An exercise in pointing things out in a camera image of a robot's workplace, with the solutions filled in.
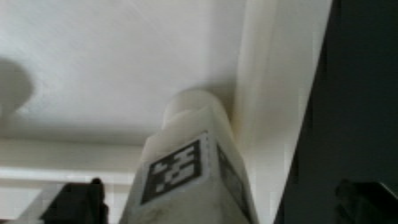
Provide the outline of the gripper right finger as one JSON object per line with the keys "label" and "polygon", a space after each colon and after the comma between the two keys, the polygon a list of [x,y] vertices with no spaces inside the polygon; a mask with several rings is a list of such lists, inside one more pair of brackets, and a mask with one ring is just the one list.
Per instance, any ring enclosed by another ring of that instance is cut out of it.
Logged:
{"label": "gripper right finger", "polygon": [[334,224],[398,224],[398,196],[380,182],[343,179],[334,195]]}

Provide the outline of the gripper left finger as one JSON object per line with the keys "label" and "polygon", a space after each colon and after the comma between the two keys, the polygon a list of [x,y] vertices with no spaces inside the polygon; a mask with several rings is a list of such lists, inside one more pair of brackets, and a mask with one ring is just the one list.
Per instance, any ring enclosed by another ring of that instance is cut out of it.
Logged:
{"label": "gripper left finger", "polygon": [[45,224],[109,224],[105,185],[100,178],[89,183],[68,183],[39,217]]}

